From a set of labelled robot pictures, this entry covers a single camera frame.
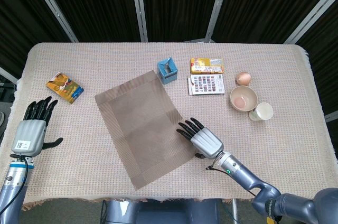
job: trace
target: label sticker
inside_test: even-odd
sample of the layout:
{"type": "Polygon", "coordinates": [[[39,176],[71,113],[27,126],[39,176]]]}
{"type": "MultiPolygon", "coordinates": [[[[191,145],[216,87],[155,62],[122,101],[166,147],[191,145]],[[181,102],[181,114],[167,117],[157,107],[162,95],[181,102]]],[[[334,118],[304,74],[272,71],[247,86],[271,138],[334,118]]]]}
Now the label sticker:
{"type": "Polygon", "coordinates": [[[220,60],[220,59],[211,59],[211,60],[210,60],[210,65],[213,66],[213,65],[215,65],[215,64],[216,64],[216,65],[219,65],[219,64],[223,64],[223,63],[222,63],[222,60],[220,60]]]}
{"type": "Polygon", "coordinates": [[[28,150],[30,147],[31,142],[30,141],[17,141],[15,149],[18,150],[28,150]]]}

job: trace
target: small cup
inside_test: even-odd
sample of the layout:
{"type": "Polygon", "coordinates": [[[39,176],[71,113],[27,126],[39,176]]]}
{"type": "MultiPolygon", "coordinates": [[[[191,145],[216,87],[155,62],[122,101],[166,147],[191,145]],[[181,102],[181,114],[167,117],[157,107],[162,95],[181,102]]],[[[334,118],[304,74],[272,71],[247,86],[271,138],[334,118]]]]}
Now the small cup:
{"type": "Polygon", "coordinates": [[[249,117],[253,121],[267,121],[274,116],[274,110],[267,102],[261,102],[255,109],[249,112],[249,117]]]}

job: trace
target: beige tablecloth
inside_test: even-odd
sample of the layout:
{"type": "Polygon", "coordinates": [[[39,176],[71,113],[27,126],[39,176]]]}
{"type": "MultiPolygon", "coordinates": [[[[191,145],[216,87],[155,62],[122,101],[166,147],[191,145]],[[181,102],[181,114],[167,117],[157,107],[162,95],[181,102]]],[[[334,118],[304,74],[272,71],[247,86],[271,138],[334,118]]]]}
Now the beige tablecloth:
{"type": "Polygon", "coordinates": [[[295,45],[214,43],[42,43],[30,52],[18,84],[0,148],[0,179],[10,162],[11,144],[27,105],[51,95],[59,99],[45,141],[63,143],[34,158],[25,202],[49,198],[242,198],[252,196],[228,176],[206,171],[210,160],[194,158],[135,191],[118,157],[94,96],[173,57],[178,79],[165,85],[184,118],[199,119],[258,177],[280,189],[313,197],[338,186],[338,167],[320,102],[302,49],[295,45]],[[224,58],[225,95],[189,96],[191,57],[224,58]],[[84,87],[69,104],[45,83],[61,71],[84,87]],[[252,122],[234,110],[229,94],[240,71],[252,74],[259,101],[275,111],[268,122],[252,122]]]}

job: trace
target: blue paper box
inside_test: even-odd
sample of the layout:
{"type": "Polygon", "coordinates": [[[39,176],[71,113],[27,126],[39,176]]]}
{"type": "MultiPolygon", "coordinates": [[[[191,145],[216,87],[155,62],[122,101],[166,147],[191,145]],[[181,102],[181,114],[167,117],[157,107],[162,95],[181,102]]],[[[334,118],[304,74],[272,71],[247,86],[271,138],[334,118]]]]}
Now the blue paper box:
{"type": "Polygon", "coordinates": [[[157,63],[158,77],[163,84],[167,84],[177,79],[177,67],[172,58],[162,60],[157,63]]]}

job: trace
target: egg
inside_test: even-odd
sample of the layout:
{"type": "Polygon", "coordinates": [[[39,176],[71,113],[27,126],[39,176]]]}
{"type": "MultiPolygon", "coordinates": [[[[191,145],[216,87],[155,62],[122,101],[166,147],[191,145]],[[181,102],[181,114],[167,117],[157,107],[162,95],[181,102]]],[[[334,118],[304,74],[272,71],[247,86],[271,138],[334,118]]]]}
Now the egg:
{"type": "Polygon", "coordinates": [[[248,72],[240,72],[236,76],[238,85],[248,86],[251,81],[251,75],[248,72]]]}

